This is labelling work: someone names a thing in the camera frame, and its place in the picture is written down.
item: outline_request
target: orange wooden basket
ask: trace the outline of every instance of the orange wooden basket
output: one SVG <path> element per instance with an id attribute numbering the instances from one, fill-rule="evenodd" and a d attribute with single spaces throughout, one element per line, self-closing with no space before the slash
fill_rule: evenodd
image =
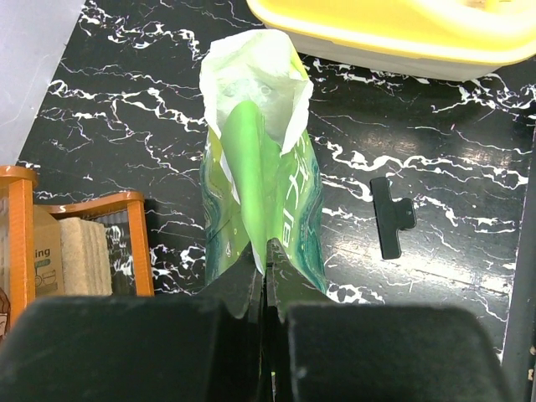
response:
<path id="1" fill-rule="evenodd" d="M 35 298 L 34 199 L 37 174 L 17 166 L 0 166 L 0 195 L 8 197 L 8 266 L 10 327 Z M 69 205 L 41 205 L 56 219 L 93 219 L 126 211 L 138 296 L 154 295 L 143 194 L 129 191 Z"/>

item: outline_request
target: yellow container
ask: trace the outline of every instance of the yellow container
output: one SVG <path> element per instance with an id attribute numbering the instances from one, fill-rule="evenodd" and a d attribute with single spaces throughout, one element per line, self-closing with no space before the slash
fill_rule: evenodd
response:
<path id="1" fill-rule="evenodd" d="M 324 59 L 470 80 L 536 54 L 536 0 L 247 0 L 296 49 Z"/>

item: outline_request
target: stack of brown napkins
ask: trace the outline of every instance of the stack of brown napkins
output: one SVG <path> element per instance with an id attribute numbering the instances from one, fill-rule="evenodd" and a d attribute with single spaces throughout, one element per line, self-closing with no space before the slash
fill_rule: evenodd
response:
<path id="1" fill-rule="evenodd" d="M 59 221 L 65 295 L 111 295 L 111 272 L 103 224 L 80 218 Z"/>

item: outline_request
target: cardboard box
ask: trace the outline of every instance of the cardboard box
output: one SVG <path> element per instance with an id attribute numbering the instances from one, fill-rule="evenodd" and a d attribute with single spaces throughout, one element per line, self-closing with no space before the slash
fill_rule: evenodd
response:
<path id="1" fill-rule="evenodd" d="M 59 222 L 38 206 L 33 216 L 35 296 L 64 295 Z"/>

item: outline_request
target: marble tabletop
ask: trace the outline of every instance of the marble tabletop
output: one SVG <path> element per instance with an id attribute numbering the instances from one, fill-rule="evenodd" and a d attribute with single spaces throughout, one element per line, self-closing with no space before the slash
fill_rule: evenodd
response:
<path id="1" fill-rule="evenodd" d="M 21 154 L 39 172 L 40 203 L 145 193 L 157 292 L 204 285 L 199 67 L 211 41 L 252 28 L 262 24 L 245 0 L 88 0 Z M 315 85 L 308 130 L 324 184 L 329 296 L 464 307 L 500 355 L 536 59 L 463 84 L 302 60 Z M 398 260 L 381 259 L 368 186 L 379 176 L 415 203 Z"/>

